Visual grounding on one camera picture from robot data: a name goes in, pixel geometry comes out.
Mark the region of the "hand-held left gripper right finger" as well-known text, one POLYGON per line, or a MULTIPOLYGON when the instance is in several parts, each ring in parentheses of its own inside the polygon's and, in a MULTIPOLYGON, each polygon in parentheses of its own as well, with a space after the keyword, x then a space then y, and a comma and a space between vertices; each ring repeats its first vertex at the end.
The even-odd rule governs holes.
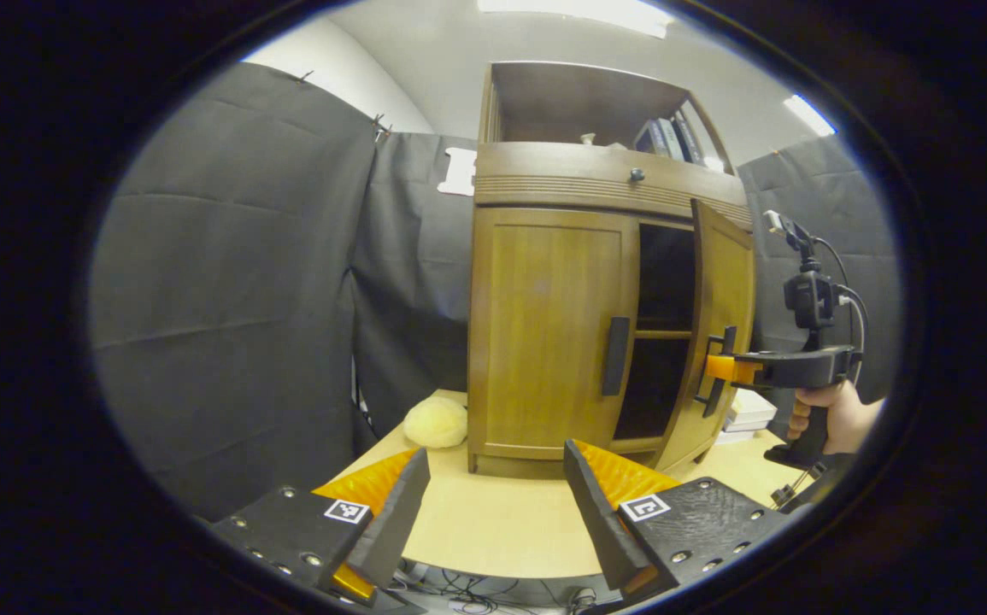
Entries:
POLYGON ((719 575, 786 519, 714 477, 681 483, 580 440, 565 441, 563 471, 608 588, 625 603, 719 575))

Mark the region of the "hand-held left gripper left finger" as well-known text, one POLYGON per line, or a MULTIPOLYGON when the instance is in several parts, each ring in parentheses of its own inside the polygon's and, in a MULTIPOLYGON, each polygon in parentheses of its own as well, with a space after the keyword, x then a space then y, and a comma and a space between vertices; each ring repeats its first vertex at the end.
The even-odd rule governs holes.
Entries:
POLYGON ((426 449, 409 448, 318 488, 274 488, 211 530, 290 585, 374 603, 401 564, 430 479, 426 449))

